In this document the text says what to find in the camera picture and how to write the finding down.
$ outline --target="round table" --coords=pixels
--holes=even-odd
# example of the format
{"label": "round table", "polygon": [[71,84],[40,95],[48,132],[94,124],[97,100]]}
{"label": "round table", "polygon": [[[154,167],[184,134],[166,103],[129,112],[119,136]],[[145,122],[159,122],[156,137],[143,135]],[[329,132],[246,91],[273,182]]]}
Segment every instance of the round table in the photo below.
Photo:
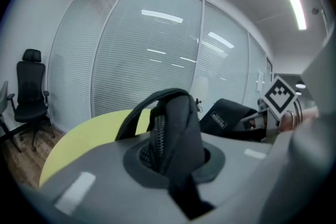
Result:
{"label": "round table", "polygon": [[[124,119],[132,110],[107,113],[85,121],[64,135],[50,152],[43,166],[39,186],[52,175],[92,148],[113,142]],[[136,134],[145,133],[150,109],[144,109],[139,118]]]}

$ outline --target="chair armrest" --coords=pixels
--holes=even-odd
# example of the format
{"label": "chair armrest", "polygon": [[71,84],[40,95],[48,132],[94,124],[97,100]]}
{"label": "chair armrest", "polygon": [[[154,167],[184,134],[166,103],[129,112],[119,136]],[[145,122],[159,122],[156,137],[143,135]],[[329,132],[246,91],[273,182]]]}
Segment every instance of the chair armrest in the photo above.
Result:
{"label": "chair armrest", "polygon": [[9,96],[7,96],[7,100],[8,100],[8,101],[9,101],[9,100],[12,100],[14,96],[15,96],[15,94],[14,94],[14,93],[11,93]]}
{"label": "chair armrest", "polygon": [[11,93],[9,96],[7,96],[7,100],[10,100],[10,103],[12,105],[13,111],[15,112],[15,106],[14,106],[14,101],[13,101],[13,97],[15,96],[14,93]]}
{"label": "chair armrest", "polygon": [[44,96],[46,97],[46,108],[48,109],[48,96],[49,96],[49,92],[48,91],[43,91]]}

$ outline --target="black office chair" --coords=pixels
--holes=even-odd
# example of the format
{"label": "black office chair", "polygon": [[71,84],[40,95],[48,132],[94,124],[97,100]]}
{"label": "black office chair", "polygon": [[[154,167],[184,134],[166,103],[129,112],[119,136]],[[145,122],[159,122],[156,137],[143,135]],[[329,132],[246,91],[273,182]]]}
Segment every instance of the black office chair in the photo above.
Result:
{"label": "black office chair", "polygon": [[46,66],[41,63],[41,52],[39,50],[27,49],[23,54],[22,61],[17,63],[17,81],[18,81],[18,106],[15,108],[13,97],[10,94],[7,99],[11,101],[17,122],[31,123],[33,127],[32,150],[36,151],[34,146],[36,133],[38,130],[48,132],[40,126],[40,122],[46,118],[48,109],[48,91],[43,91],[42,79]]}

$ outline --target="window blinds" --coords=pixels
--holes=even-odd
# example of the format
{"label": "window blinds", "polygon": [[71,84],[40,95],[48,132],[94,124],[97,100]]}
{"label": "window blinds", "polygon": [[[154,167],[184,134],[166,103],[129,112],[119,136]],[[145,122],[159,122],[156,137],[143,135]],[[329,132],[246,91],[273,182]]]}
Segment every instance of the window blinds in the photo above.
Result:
{"label": "window blinds", "polygon": [[242,103],[248,71],[248,36],[234,20],[210,3],[191,91],[202,103],[203,117],[220,99]]}
{"label": "window blinds", "polygon": [[97,43],[116,0],[74,0],[51,50],[48,90],[53,122],[69,131],[91,118],[91,74]]}
{"label": "window blinds", "polygon": [[92,116],[133,109],[155,91],[190,90],[201,15],[201,0],[120,0],[98,46]]}
{"label": "window blinds", "polygon": [[[249,42],[250,42],[250,63],[249,63],[249,73],[248,73],[248,81],[247,81],[244,105],[258,110],[257,102],[265,89],[265,80],[267,78],[267,70],[266,70],[267,58],[265,52],[260,48],[259,44],[254,40],[254,38],[251,35],[249,35]],[[260,92],[257,91],[259,71],[263,75]]]}

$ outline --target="ceiling light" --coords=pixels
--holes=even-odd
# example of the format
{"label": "ceiling light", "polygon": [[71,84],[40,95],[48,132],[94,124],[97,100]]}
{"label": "ceiling light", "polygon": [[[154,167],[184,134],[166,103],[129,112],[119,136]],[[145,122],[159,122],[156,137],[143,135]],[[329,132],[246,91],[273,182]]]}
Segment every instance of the ceiling light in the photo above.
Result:
{"label": "ceiling light", "polygon": [[151,10],[142,9],[141,13],[142,13],[142,15],[148,15],[148,16],[167,19],[167,20],[172,20],[172,21],[177,22],[177,23],[181,23],[183,21],[182,18],[178,18],[178,17],[175,17],[173,15],[166,14],[166,13],[153,12]]}
{"label": "ceiling light", "polygon": [[219,42],[223,43],[225,46],[229,47],[230,49],[235,47],[229,41],[225,40],[224,38],[220,37],[219,35],[215,34],[214,32],[210,32],[208,35],[210,37],[213,37],[214,39],[218,40]]}
{"label": "ceiling light", "polygon": [[187,60],[187,61],[190,61],[190,62],[196,62],[194,60],[191,60],[191,59],[188,59],[188,58],[183,58],[183,57],[180,57],[180,59]]}
{"label": "ceiling light", "polygon": [[151,50],[151,49],[147,49],[148,51],[152,51],[152,52],[157,52],[159,54],[166,54],[165,52],[159,51],[159,50]]}
{"label": "ceiling light", "polygon": [[[175,66],[175,67],[181,67],[181,66],[178,66],[178,65],[174,65],[173,63],[172,63],[172,66]],[[184,68],[184,67],[182,67],[182,68]]]}
{"label": "ceiling light", "polygon": [[304,82],[302,80],[299,80],[298,83],[296,83],[296,88],[299,88],[299,89],[305,89],[306,88],[306,85],[304,84]]}
{"label": "ceiling light", "polygon": [[299,29],[306,30],[307,29],[306,19],[304,17],[301,1],[300,0],[290,0],[290,2],[294,9],[294,13],[296,16],[296,20],[298,22]]}

